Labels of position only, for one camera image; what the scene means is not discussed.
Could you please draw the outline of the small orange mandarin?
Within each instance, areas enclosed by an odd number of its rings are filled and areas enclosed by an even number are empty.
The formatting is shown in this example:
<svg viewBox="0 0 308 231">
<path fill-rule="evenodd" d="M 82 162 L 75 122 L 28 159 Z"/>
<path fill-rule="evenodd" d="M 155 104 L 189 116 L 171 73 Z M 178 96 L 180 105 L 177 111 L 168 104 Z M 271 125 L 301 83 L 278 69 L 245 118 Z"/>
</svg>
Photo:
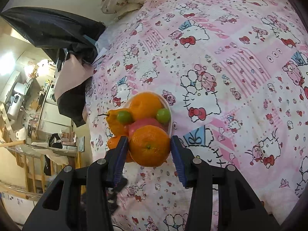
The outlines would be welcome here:
<svg viewBox="0 0 308 231">
<path fill-rule="evenodd" d="M 129 140 L 131 158 L 144 167 L 159 167 L 171 152 L 169 135 L 161 128 L 146 125 L 137 129 Z"/>
</svg>

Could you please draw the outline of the green lime fruit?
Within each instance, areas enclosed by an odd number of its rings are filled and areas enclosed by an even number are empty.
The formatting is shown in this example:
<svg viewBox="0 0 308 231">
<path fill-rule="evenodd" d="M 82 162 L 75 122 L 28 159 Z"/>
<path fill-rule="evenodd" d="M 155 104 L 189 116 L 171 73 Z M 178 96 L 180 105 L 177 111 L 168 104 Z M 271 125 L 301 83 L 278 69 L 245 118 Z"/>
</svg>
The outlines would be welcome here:
<svg viewBox="0 0 308 231">
<path fill-rule="evenodd" d="M 130 112 L 127 110 L 119 111 L 117 114 L 117 120 L 124 125 L 130 124 L 133 121 Z"/>
<path fill-rule="evenodd" d="M 157 111 L 156 120 L 159 123 L 166 125 L 169 123 L 170 119 L 171 119 L 171 114 L 168 109 L 164 108 L 164 109 L 159 109 Z"/>
</svg>

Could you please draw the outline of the wooden rack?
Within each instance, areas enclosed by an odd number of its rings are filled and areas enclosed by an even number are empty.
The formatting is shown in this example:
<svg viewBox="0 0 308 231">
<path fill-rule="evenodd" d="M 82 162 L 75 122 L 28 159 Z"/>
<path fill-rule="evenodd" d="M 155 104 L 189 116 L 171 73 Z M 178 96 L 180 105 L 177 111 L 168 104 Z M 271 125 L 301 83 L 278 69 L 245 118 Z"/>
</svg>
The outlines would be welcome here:
<svg viewBox="0 0 308 231">
<path fill-rule="evenodd" d="M 24 186 L 1 181 L 1 192 L 26 200 L 38 201 L 65 167 L 81 168 L 78 150 L 58 149 L 49 146 L 35 146 L 23 141 L 1 143 L 1 148 L 9 151 L 16 159 L 16 165 L 23 170 Z"/>
</svg>

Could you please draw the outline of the orange lower left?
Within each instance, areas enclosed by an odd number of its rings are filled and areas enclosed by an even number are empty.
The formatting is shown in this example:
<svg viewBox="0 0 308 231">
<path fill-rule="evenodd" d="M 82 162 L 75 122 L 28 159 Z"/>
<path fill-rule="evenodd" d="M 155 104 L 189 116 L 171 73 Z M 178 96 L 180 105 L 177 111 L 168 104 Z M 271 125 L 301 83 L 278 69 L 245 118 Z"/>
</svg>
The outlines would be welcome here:
<svg viewBox="0 0 308 231">
<path fill-rule="evenodd" d="M 115 137 L 110 138 L 107 142 L 108 148 L 110 150 L 115 149 L 121 137 L 127 137 L 127 135 L 115 136 Z M 131 163 L 131 162 L 134 162 L 134 160 L 131 157 L 130 151 L 128 151 L 126 155 L 126 163 Z"/>
</svg>

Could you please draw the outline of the orange pear-shaped fruit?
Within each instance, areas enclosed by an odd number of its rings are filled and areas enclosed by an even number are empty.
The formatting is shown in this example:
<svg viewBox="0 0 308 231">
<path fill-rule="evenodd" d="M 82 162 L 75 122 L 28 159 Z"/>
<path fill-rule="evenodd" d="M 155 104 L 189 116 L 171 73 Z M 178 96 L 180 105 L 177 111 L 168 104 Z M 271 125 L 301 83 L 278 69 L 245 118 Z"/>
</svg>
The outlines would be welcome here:
<svg viewBox="0 0 308 231">
<path fill-rule="evenodd" d="M 128 109 L 109 110 L 107 113 L 103 113 L 103 114 L 98 115 L 98 116 L 105 116 L 106 122 L 108 123 L 108 126 L 110 128 L 110 131 L 115 136 L 128 135 L 128 125 L 129 124 L 124 125 L 124 124 L 121 124 L 117 120 L 117 114 L 121 110 L 129 111 Z"/>
</svg>

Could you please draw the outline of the red apple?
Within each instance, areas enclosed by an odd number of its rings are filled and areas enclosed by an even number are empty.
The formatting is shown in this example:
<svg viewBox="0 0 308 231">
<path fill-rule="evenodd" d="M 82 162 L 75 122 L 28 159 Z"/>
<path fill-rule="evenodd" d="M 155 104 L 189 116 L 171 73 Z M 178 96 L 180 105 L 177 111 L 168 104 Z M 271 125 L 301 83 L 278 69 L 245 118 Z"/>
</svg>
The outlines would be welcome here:
<svg viewBox="0 0 308 231">
<path fill-rule="evenodd" d="M 131 137 L 136 130 L 147 125 L 159 127 L 164 131 L 166 130 L 164 126 L 162 126 L 162 124 L 159 123 L 155 118 L 144 118 L 137 120 L 128 126 L 128 136 Z"/>
</svg>

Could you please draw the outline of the large orange top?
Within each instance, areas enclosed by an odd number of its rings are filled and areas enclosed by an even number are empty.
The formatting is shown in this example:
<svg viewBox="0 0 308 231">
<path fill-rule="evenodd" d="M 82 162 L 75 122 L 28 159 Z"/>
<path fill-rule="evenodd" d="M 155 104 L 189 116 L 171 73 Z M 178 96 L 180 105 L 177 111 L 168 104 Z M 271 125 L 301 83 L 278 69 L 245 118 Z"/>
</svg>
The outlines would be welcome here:
<svg viewBox="0 0 308 231">
<path fill-rule="evenodd" d="M 128 107 L 134 121 L 155 118 L 157 111 L 163 108 L 158 96 L 150 92 L 136 94 Z"/>
</svg>

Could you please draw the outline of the pink towel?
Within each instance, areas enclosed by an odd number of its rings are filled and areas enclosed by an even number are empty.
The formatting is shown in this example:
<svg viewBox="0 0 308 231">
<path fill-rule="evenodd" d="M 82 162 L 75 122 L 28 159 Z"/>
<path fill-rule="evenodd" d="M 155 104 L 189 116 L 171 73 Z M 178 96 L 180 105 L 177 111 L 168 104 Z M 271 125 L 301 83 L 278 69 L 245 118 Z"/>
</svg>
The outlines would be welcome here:
<svg viewBox="0 0 308 231">
<path fill-rule="evenodd" d="M 93 66 L 70 54 L 55 82 L 54 96 L 59 113 L 70 118 L 77 127 L 86 123 L 86 83 Z"/>
</svg>

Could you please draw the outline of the pink Hello Kitty bedspread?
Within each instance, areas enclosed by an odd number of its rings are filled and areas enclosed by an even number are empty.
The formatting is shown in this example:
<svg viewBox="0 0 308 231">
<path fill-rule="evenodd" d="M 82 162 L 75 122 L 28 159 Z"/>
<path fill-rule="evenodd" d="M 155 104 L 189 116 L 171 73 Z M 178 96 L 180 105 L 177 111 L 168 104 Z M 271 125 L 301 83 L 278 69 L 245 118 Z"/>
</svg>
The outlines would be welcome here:
<svg viewBox="0 0 308 231">
<path fill-rule="evenodd" d="M 307 186 L 307 31 L 288 0 L 145 0 L 97 46 L 86 86 L 94 160 L 113 137 L 103 114 L 151 91 L 184 147 L 236 166 L 285 221 Z"/>
</svg>

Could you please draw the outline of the black cloth on chair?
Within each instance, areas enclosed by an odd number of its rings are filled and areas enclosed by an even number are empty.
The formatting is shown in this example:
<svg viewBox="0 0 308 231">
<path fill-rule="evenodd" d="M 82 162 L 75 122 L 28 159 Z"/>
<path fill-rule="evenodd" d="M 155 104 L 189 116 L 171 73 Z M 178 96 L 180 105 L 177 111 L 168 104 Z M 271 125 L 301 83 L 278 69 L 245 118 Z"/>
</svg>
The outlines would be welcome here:
<svg viewBox="0 0 308 231">
<path fill-rule="evenodd" d="M 60 49 L 66 49 L 92 63 L 98 55 L 95 43 L 106 29 L 92 19 L 40 7 L 13 7 L 2 12 L 1 17 L 53 61 L 57 61 Z"/>
</svg>

